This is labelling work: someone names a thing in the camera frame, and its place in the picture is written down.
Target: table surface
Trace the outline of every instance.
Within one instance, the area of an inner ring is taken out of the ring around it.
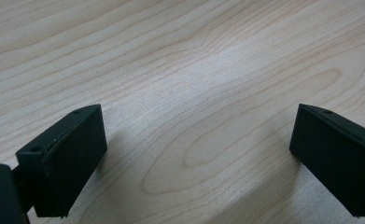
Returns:
[[[365,0],[0,1],[0,162],[104,113],[69,217],[33,223],[365,223],[290,155],[299,103],[365,127]]]

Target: screw hole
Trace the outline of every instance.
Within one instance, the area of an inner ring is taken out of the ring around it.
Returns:
[[[38,152],[40,150],[42,150],[42,147],[33,147],[33,148],[31,148],[32,152]]]

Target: wood grain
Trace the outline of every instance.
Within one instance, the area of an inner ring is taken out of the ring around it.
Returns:
[[[68,218],[365,223],[288,152],[298,103],[365,127],[365,0],[0,1],[0,162],[102,104]]]

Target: light wood surface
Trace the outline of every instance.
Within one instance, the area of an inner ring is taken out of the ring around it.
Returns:
[[[68,218],[365,223],[288,151],[298,103],[365,127],[365,0],[0,1],[0,162],[102,104]]]

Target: black plastic part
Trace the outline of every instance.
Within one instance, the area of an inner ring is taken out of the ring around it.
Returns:
[[[16,155],[39,217],[66,217],[106,153],[100,105],[75,110]]]
[[[365,128],[299,105],[290,151],[353,216],[365,217]]]
[[[0,224],[27,224],[10,168],[0,164]]]

